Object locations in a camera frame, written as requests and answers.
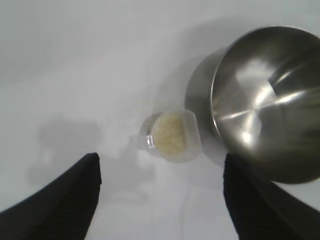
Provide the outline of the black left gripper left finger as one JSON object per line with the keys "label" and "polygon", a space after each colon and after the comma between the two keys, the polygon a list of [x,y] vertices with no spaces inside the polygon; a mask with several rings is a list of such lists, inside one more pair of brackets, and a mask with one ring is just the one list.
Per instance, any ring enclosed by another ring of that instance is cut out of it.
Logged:
{"label": "black left gripper left finger", "polygon": [[100,157],[88,153],[50,184],[0,213],[2,240],[83,240],[102,184]]}

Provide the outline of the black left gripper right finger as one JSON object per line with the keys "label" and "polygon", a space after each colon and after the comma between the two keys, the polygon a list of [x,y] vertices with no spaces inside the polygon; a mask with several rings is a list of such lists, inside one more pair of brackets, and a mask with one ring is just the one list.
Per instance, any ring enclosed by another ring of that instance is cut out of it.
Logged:
{"label": "black left gripper right finger", "polygon": [[224,201],[240,240],[318,240],[320,212],[250,170],[227,153]]}

